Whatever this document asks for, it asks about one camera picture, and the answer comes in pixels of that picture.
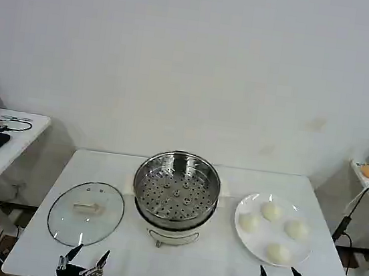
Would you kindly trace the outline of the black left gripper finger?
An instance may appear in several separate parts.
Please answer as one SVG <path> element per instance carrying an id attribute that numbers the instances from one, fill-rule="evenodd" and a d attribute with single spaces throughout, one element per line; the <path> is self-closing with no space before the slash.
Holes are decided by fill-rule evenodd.
<path id="1" fill-rule="evenodd" d="M 75 258 L 75 256 L 78 254 L 78 252 L 80 252 L 82 247 L 83 244 L 80 244 L 77 247 L 71 249 L 69 253 L 67 253 L 65 256 L 60 255 L 58 259 L 57 270 L 65 270 L 67 268 L 67 265 L 70 263 L 72 259 Z"/>
<path id="2" fill-rule="evenodd" d="M 110 250 L 106 251 L 104 255 L 96 262 L 96 265 L 90 269 L 80 272 L 80 276 L 102 276 L 104 272 L 104 266 L 110 255 Z"/>

